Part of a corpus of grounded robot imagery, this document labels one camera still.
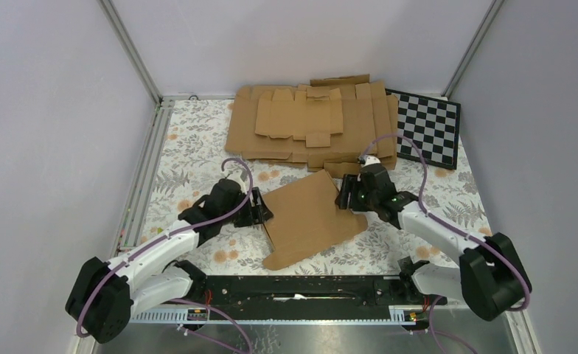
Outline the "brown cardboard box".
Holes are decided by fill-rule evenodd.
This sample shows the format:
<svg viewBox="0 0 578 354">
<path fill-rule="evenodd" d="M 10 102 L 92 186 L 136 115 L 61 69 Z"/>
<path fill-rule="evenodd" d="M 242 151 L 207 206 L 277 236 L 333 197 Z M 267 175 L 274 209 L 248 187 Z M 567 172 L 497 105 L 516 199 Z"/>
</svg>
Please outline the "brown cardboard box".
<svg viewBox="0 0 578 354">
<path fill-rule="evenodd" d="M 320 170 L 262 197 L 273 217 L 264 223 L 273 251 L 262 261 L 270 271 L 292 266 L 366 231 L 368 221 L 335 204 L 338 188 Z"/>
</svg>

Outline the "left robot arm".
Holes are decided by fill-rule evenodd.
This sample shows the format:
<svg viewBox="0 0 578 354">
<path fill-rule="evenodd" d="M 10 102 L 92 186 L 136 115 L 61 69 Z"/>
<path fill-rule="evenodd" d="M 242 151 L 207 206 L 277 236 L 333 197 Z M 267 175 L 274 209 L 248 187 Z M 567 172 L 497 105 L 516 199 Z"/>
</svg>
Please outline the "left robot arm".
<svg viewBox="0 0 578 354">
<path fill-rule="evenodd" d="M 104 344 L 141 312 L 174 298 L 198 302 L 203 280 L 175 259 L 218 236 L 226 224 L 258 226 L 273 216 L 257 187 L 222 178 L 151 240 L 110 260 L 93 257 L 83 264 L 64 307 L 77 322 L 77 334 Z"/>
</svg>

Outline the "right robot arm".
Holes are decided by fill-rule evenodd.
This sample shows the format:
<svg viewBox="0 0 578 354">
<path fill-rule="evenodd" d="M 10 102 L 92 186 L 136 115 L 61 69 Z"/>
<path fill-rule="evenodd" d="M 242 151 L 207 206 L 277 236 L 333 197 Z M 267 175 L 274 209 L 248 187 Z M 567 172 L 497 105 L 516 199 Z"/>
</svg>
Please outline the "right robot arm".
<svg viewBox="0 0 578 354">
<path fill-rule="evenodd" d="M 375 213 L 383 222 L 437 247 L 456 264 L 415 266 L 399 284 L 406 302 L 417 304 L 427 295 L 440 295 L 464 302 L 486 321 L 529 304 L 532 284 L 509 237 L 464 231 L 441 219 L 418 195 L 398 190 L 382 164 L 344 175 L 335 203 L 354 213 Z"/>
</svg>

